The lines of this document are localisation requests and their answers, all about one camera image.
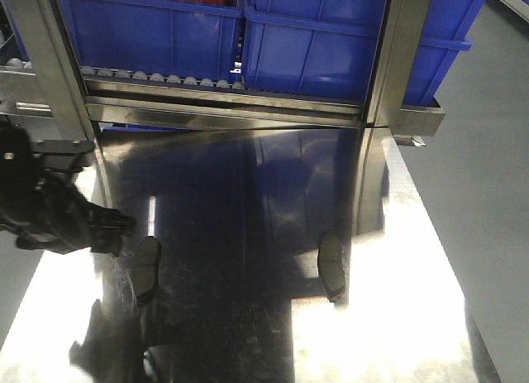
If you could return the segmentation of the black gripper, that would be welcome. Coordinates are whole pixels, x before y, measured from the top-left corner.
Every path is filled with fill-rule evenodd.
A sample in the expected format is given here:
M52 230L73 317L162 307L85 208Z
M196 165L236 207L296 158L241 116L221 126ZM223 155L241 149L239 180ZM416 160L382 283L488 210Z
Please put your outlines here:
M84 196L51 174L27 139L1 140L1 229L16 236L17 247L59 254L91 247L119 257L121 235L134 232L135 219L95 203L87 217L85 206ZM117 233L91 235L90 228Z

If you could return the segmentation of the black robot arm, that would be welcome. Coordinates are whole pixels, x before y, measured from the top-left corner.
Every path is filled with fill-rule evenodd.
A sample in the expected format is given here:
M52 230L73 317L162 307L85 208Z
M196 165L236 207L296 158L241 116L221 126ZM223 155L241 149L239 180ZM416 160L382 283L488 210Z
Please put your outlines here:
M1 229L15 235L18 248L120 254L133 218L89 202L74 184L94 148L92 141L32 141L25 129L2 122Z

